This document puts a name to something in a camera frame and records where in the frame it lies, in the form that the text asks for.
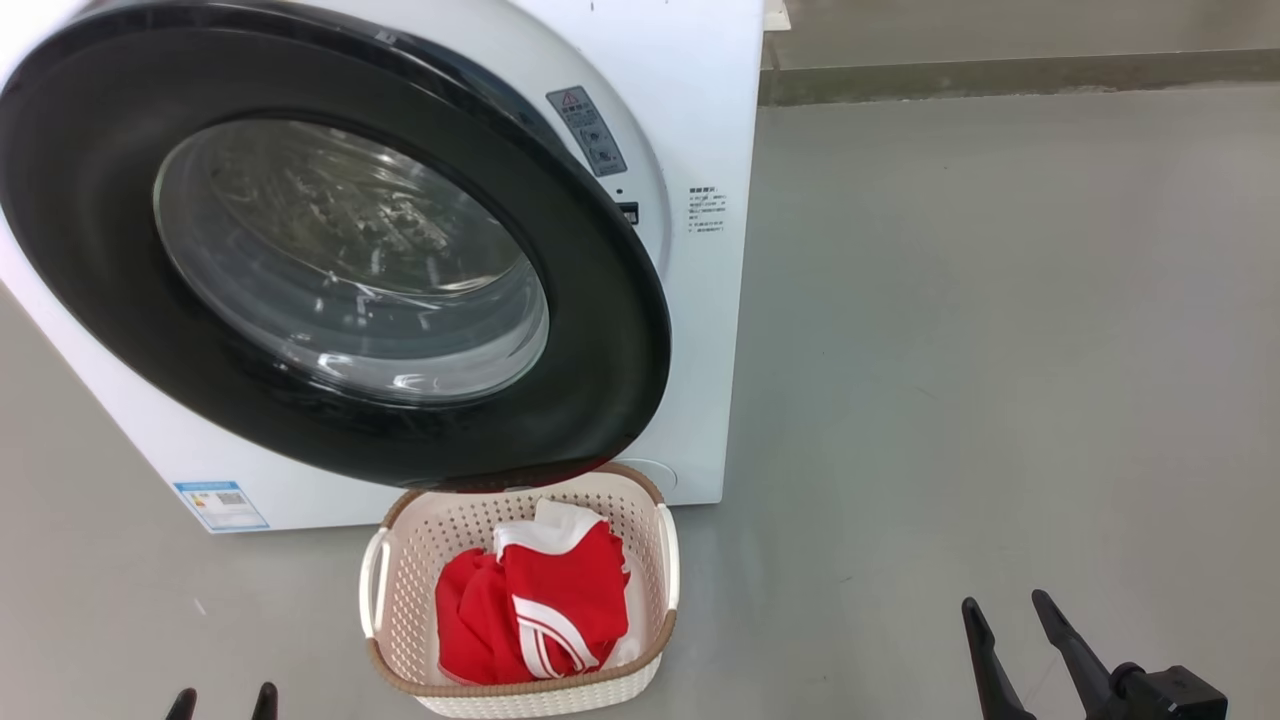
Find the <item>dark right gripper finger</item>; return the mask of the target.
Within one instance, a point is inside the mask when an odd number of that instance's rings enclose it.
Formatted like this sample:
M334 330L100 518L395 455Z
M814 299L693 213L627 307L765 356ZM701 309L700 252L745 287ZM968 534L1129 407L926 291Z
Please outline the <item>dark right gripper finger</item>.
M1018 698L995 651L995 633L973 597L963 601L963 621L969 646L982 717L1034 720Z
M1068 620L1048 592L1032 591L1046 638L1062 656L1071 683L1085 711L1085 719L1110 719L1110 671L1101 662L1082 634Z

